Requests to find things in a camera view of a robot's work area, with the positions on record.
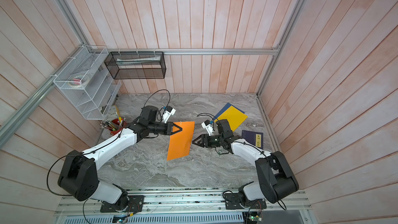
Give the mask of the blue paper document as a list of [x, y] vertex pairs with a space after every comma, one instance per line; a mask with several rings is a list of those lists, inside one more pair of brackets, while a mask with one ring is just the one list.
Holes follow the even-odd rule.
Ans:
[[227, 103], [212, 119], [213, 121], [215, 121], [217, 118], [220, 117], [221, 114], [223, 114], [226, 110], [228, 110], [230, 107], [234, 107], [235, 109], [237, 109], [238, 111], [242, 112], [243, 114], [245, 113], [244, 111], [242, 111], [241, 109], [235, 107], [234, 105], [232, 105], [231, 103]]

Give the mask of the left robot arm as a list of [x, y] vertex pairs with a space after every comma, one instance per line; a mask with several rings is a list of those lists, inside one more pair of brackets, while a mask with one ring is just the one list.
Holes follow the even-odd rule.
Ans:
[[176, 112], [174, 108], [167, 106], [160, 121], [157, 121], [158, 111], [154, 106], [144, 106], [136, 119], [111, 138], [82, 152], [71, 151], [66, 155], [59, 187], [78, 201], [95, 199], [110, 204], [121, 201], [123, 189], [101, 182], [97, 171], [118, 153], [150, 134], [172, 136], [182, 131], [181, 127], [169, 121]]

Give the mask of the yellow paper document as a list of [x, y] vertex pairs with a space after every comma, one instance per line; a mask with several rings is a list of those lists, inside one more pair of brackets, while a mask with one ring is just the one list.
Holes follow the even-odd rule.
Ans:
[[216, 117], [216, 121], [224, 119], [227, 120], [231, 130], [235, 131], [247, 118], [248, 116], [245, 113], [231, 105]]

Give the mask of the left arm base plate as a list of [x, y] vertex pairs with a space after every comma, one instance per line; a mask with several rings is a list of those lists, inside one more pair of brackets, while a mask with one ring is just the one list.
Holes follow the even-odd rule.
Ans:
[[114, 204], [103, 201], [100, 209], [101, 213], [112, 213], [112, 212], [129, 212], [138, 213], [142, 211], [144, 196], [128, 196], [122, 195], [121, 198]]

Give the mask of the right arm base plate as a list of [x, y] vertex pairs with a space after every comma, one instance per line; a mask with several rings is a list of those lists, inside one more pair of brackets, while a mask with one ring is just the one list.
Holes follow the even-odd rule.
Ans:
[[226, 209], [266, 209], [264, 199], [248, 200], [243, 193], [233, 193], [230, 190], [224, 191], [222, 197], [225, 200]]

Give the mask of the orange paper document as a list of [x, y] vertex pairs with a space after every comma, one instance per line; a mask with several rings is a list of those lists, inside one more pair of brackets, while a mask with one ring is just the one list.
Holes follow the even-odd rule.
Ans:
[[176, 122], [183, 128], [182, 132], [170, 136], [167, 161], [182, 158], [189, 154], [193, 140], [195, 122]]

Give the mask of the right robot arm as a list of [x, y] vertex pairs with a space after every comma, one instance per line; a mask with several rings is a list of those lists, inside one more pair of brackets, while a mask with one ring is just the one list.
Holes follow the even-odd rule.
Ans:
[[292, 172], [287, 159], [280, 151], [269, 152], [250, 144], [243, 137], [234, 134], [228, 120], [216, 122], [218, 134], [214, 135], [212, 123], [202, 123], [207, 133], [192, 141], [192, 144], [204, 148], [223, 148], [227, 154], [233, 154], [246, 160], [256, 168], [258, 180], [249, 182], [237, 193], [226, 192], [226, 204], [235, 204], [240, 208], [250, 207], [263, 199], [277, 203], [283, 198], [297, 192], [299, 184]]

